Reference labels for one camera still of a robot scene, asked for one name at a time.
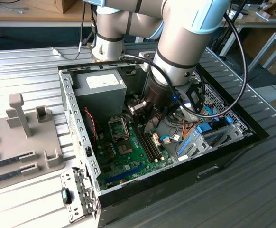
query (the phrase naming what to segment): robotic arm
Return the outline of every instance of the robotic arm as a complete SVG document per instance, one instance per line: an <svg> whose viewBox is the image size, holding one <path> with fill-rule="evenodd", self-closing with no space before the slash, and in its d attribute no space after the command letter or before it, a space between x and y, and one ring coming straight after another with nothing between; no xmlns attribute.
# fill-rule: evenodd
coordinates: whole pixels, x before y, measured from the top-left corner
<svg viewBox="0 0 276 228"><path fill-rule="evenodd" d="M230 0L84 1L98 5L98 32L92 49L95 58L118 60L124 51L125 34L147 39L161 37L152 61L164 71L173 87L189 84L190 76L230 4ZM162 111L175 102L163 75L151 67L143 102L130 110L134 114L143 108L151 115L154 105Z"/></svg>

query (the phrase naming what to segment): yellow wire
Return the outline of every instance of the yellow wire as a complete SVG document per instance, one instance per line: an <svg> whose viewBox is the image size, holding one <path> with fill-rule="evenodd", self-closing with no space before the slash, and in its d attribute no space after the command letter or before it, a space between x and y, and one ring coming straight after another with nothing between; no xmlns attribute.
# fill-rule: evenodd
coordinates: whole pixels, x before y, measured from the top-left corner
<svg viewBox="0 0 276 228"><path fill-rule="evenodd" d="M194 126L196 126L197 124L200 124L201 122L203 122L203 120L200 120L200 121L198 121L197 123L193 124L193 126L192 126L191 129L186 133L186 135L185 135L184 138L187 137L187 135L190 133L190 131L193 129Z"/></svg>

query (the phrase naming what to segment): chip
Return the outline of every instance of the chip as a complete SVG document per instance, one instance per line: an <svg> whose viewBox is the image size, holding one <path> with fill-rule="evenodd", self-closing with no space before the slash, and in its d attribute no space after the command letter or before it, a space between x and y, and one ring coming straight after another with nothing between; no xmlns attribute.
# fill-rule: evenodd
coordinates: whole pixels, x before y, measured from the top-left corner
<svg viewBox="0 0 276 228"><path fill-rule="evenodd" d="M128 140L118 142L117 148L121 155L134 152L133 147Z"/></svg>
<svg viewBox="0 0 276 228"><path fill-rule="evenodd" d="M111 166L106 166L103 168L103 172L104 173L107 173L107 172L110 172L111 171Z"/></svg>

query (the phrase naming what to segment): ram slot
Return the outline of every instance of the ram slot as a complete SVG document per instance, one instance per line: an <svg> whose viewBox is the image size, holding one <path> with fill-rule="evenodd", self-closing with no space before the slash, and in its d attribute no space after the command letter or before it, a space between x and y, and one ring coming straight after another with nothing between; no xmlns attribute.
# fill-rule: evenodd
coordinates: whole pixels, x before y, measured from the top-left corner
<svg viewBox="0 0 276 228"><path fill-rule="evenodd" d="M141 143L144 151L147 154L147 158L149 159L150 162L153 162L156 157L153 156L151 150L147 146L147 142L145 141L144 137L141 135L141 133L139 132L139 130L135 126L132 126L132 127L133 127L133 130L134 130L136 136L138 137L138 139L139 139L139 141L140 141L140 143Z"/></svg>
<svg viewBox="0 0 276 228"><path fill-rule="evenodd" d="M161 156L160 156L157 148L155 147L153 141L151 140L151 138L148 136L147 133L144 133L143 135L144 135L144 138L146 139L148 145L150 146L152 154L154 155L154 157L157 158L157 159L160 159Z"/></svg>

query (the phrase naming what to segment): green circuit board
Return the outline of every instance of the green circuit board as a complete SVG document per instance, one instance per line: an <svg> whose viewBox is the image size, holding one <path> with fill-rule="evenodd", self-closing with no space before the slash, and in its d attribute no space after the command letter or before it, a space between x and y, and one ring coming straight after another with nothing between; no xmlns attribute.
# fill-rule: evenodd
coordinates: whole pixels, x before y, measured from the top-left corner
<svg viewBox="0 0 276 228"><path fill-rule="evenodd" d="M127 122L126 124L129 131L127 140L114 143L109 129L105 129L102 139L99 139L97 161L101 170L98 177L101 190L125 183L174 163L163 146L157 148L162 158L157 162L149 161L131 123Z"/></svg>

